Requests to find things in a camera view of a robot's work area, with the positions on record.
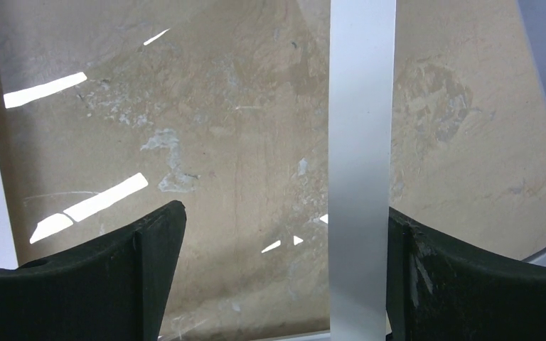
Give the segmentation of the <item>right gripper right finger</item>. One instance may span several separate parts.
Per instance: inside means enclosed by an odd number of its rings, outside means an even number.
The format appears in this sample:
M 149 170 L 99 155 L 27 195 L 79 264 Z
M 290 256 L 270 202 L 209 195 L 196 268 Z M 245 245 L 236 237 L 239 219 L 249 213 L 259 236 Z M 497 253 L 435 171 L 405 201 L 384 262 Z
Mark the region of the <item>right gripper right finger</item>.
M 390 209 L 388 340 L 546 340 L 546 267 Z

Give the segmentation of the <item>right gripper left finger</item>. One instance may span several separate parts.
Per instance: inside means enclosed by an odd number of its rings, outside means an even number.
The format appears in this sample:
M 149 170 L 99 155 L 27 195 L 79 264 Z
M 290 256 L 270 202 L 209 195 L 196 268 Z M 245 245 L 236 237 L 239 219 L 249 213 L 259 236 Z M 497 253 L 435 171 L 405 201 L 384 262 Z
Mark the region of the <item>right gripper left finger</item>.
M 157 340 L 186 220 L 174 200 L 76 247 L 0 269 L 0 340 Z

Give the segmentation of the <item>clear plastic sheet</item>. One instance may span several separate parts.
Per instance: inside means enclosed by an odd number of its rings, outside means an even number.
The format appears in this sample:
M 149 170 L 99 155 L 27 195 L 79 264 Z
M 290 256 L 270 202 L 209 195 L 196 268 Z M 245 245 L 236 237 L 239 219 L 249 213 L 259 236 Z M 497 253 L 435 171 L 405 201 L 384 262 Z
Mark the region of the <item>clear plastic sheet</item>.
M 329 327 L 328 1 L 0 1 L 0 166 L 21 264 L 172 200 L 161 327 Z M 546 247 L 546 104 L 516 1 L 398 1 L 390 205 Z

